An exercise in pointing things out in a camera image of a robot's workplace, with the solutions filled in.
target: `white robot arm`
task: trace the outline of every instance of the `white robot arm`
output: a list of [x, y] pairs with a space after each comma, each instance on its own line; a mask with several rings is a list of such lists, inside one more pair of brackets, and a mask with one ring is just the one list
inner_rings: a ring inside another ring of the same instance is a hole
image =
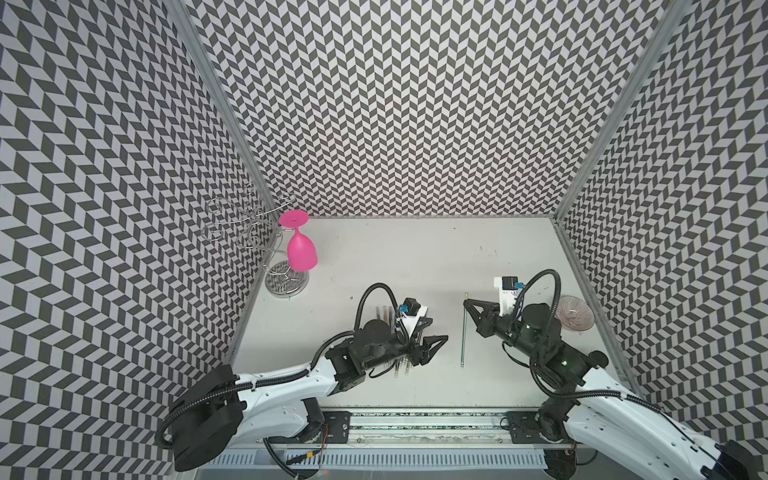
[[[301, 443], [317, 437], [325, 423], [318, 398], [351, 389], [365, 380], [366, 371], [388, 362], [394, 365], [402, 356], [413, 366], [429, 363], [448, 336], [426, 336], [420, 345], [416, 342], [432, 319], [426, 317], [427, 307], [414, 299], [394, 305], [398, 313], [394, 332], [378, 319], [358, 328], [362, 305], [373, 288], [387, 290], [394, 299], [382, 283], [369, 288], [358, 308], [356, 328], [325, 341], [311, 362], [240, 375], [222, 365], [177, 399], [155, 434], [156, 445], [173, 450], [176, 470], [209, 462], [228, 445], [263, 440], [273, 459], [289, 472], [274, 456], [269, 439]], [[165, 436], [168, 429], [170, 441]]]
[[[554, 277], [552, 305], [523, 308], [526, 290], [544, 275]], [[500, 337], [529, 357], [529, 365], [520, 363], [549, 396], [536, 415], [543, 439], [583, 443], [646, 480], [757, 480], [753, 457], [744, 447], [718, 444], [674, 421], [609, 375], [605, 354], [585, 355], [563, 342], [554, 318], [557, 272], [540, 272], [525, 286], [516, 277], [495, 279], [495, 285], [499, 303], [465, 300], [464, 307], [478, 333]]]

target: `ventilation grille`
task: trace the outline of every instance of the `ventilation grille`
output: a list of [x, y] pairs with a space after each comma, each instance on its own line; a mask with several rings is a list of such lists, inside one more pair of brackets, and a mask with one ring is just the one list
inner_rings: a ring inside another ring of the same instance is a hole
[[[287, 458], [305, 453], [291, 449]], [[316, 468], [319, 458], [312, 457], [292, 468]], [[546, 469], [542, 450], [515, 449], [386, 449], [360, 452], [355, 449], [331, 450], [323, 456], [323, 467], [332, 469], [377, 468], [386, 470], [455, 470], [466, 469]], [[263, 449], [228, 449], [203, 468], [274, 468]]]

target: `white table surface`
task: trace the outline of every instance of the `white table surface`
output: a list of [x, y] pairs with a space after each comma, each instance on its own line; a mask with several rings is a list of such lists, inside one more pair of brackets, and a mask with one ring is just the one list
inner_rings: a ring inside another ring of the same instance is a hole
[[[313, 240], [319, 264], [299, 295], [278, 299], [261, 286], [243, 338], [235, 352], [235, 372], [267, 372], [309, 362], [332, 335], [352, 329], [362, 292], [384, 282], [396, 299], [407, 296], [429, 306], [434, 323], [424, 335], [449, 335], [426, 366], [400, 369], [366, 381], [348, 392], [320, 400], [323, 406], [538, 407], [546, 400], [527, 369], [502, 352], [497, 337], [484, 339], [467, 316], [465, 367], [462, 302], [498, 301], [494, 276], [527, 282], [541, 270], [560, 273], [562, 295], [584, 298], [547, 218], [312, 219], [301, 228]], [[287, 245], [290, 233], [283, 240]], [[273, 260], [284, 260], [277, 255]], [[552, 300], [552, 278], [539, 280], [526, 304]], [[379, 289], [367, 302], [362, 324], [376, 318], [376, 306], [389, 303]], [[584, 353], [606, 352], [597, 327], [563, 340]], [[517, 358], [522, 354], [510, 349]], [[608, 371], [615, 375], [613, 366]]]

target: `black and white wall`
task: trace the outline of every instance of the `black and white wall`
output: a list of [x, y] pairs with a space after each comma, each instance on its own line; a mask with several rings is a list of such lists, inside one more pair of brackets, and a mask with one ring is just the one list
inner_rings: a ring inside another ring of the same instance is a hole
[[258, 265], [205, 205], [250, 179], [159, 0], [0, 17], [0, 478], [159, 478]]
[[765, 1], [695, 1], [565, 218], [650, 398], [761, 455], [767, 25]]
[[549, 214], [668, 0], [187, 0], [274, 194]]

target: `pink wine glass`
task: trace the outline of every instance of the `pink wine glass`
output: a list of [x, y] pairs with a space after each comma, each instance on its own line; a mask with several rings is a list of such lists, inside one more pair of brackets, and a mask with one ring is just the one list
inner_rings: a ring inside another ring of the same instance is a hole
[[308, 221], [310, 221], [310, 215], [304, 210], [288, 210], [280, 215], [280, 225], [296, 231], [288, 242], [288, 264], [296, 272], [306, 272], [317, 265], [315, 244], [307, 235], [299, 232], [299, 227], [304, 226]]

